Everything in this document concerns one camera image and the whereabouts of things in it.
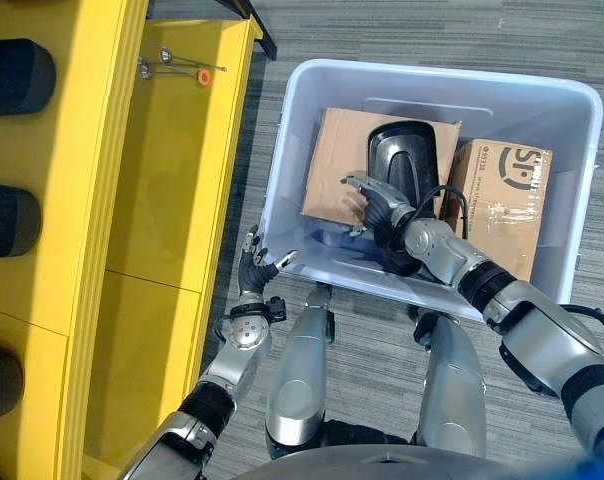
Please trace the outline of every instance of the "cardboard sheet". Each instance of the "cardboard sheet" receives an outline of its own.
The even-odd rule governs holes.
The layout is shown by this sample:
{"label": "cardboard sheet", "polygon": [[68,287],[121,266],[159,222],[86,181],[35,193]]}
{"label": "cardboard sheet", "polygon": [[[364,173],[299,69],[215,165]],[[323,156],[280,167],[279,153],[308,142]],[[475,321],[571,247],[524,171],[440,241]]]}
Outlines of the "cardboard sheet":
{"label": "cardboard sheet", "polygon": [[[469,204],[469,240],[520,280],[530,280],[552,152],[475,139],[455,155],[450,183]],[[462,235],[459,204],[447,198],[447,222]]]}
{"label": "cardboard sheet", "polygon": [[[307,179],[302,214],[347,225],[362,222],[366,200],[340,179],[353,172],[366,172],[368,138],[381,125],[403,120],[420,120],[329,108],[313,154]],[[447,183],[458,142],[460,124],[427,122],[435,132],[440,184]],[[434,201],[440,211],[442,197]]]}

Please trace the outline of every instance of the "yellow shelf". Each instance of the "yellow shelf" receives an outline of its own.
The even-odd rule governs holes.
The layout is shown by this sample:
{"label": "yellow shelf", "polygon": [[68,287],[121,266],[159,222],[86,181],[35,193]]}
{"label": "yellow shelf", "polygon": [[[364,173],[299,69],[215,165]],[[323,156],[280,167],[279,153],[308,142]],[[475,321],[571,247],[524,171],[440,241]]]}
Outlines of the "yellow shelf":
{"label": "yellow shelf", "polygon": [[92,368],[89,478],[113,477],[198,374],[257,33],[251,21],[145,27],[148,61],[167,46],[226,71],[208,87],[135,80]]}
{"label": "yellow shelf", "polygon": [[[57,70],[42,112],[0,117],[0,183],[33,192],[43,212],[35,248],[0,259],[0,344],[23,360],[26,379],[21,403],[0,419],[2,478],[73,479],[83,466],[113,476],[199,368],[261,32],[252,20],[150,22],[142,41],[146,7],[0,0],[0,38],[36,41]],[[134,92],[140,45],[154,58],[165,41],[228,71],[208,89],[166,78],[135,80]],[[144,376],[131,356],[156,336],[168,343],[137,364],[152,372]],[[123,375],[131,388],[115,388]],[[133,413],[143,420],[118,444],[109,425]]]}

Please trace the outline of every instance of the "white plastic bin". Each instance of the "white plastic bin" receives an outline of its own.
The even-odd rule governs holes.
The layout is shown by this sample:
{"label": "white plastic bin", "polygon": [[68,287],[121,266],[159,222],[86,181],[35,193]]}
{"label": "white plastic bin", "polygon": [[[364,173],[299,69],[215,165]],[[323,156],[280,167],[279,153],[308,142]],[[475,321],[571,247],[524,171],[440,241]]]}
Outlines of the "white plastic bin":
{"label": "white plastic bin", "polygon": [[440,122],[462,121],[461,141],[488,138],[553,151],[532,283],[568,302],[602,123],[582,83],[504,73],[310,60],[289,79],[262,213],[274,258],[299,250],[289,273],[481,320],[450,288],[382,271],[370,236],[300,214],[327,107]]}

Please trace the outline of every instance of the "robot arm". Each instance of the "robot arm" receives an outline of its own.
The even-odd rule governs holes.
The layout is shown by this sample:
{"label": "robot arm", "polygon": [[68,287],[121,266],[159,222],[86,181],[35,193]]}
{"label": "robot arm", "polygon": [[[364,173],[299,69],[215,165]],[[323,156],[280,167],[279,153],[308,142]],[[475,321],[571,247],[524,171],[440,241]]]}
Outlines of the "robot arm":
{"label": "robot arm", "polygon": [[528,282],[516,280],[440,220],[414,209],[388,184],[349,176],[369,201],[365,226],[391,229],[391,241],[450,285],[502,335],[500,355],[533,391],[559,397],[588,452],[604,451],[604,358],[593,334]]}
{"label": "robot arm", "polygon": [[240,299],[231,310],[224,347],[180,408],[171,413],[120,474],[122,480],[170,478],[193,480],[209,461],[218,437],[244,398],[259,361],[271,348],[269,325],[286,318],[284,301],[264,302],[264,286],[295,257],[292,251],[269,265],[259,265],[257,227],[247,234],[238,271]]}

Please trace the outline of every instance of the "floor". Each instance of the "floor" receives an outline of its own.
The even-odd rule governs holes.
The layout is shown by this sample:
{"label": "floor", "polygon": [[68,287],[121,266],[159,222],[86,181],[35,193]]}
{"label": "floor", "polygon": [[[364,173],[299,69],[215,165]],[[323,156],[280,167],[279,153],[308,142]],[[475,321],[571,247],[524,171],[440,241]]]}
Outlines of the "floor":
{"label": "floor", "polygon": [[[255,0],[254,6],[278,45],[278,60],[266,60],[256,47],[212,318],[237,299],[238,252],[244,232],[260,218],[286,82],[300,62],[323,57],[569,78],[591,85],[604,103],[604,0]],[[212,0],[155,0],[150,14],[229,16]],[[604,124],[597,163],[572,301],[604,311]],[[284,297],[294,318],[310,287],[282,276],[266,294]],[[428,357],[413,343],[404,306],[335,289],[333,310],[337,341],[328,351],[327,417],[410,437]],[[273,349],[220,438],[206,470],[210,480],[269,460],[266,397],[291,325],[273,326]],[[488,328],[463,325],[487,383],[488,458],[523,466],[579,455],[562,406],[523,386],[499,359],[499,338]],[[598,334],[604,345],[603,330]],[[209,335],[205,363],[216,349]]]}

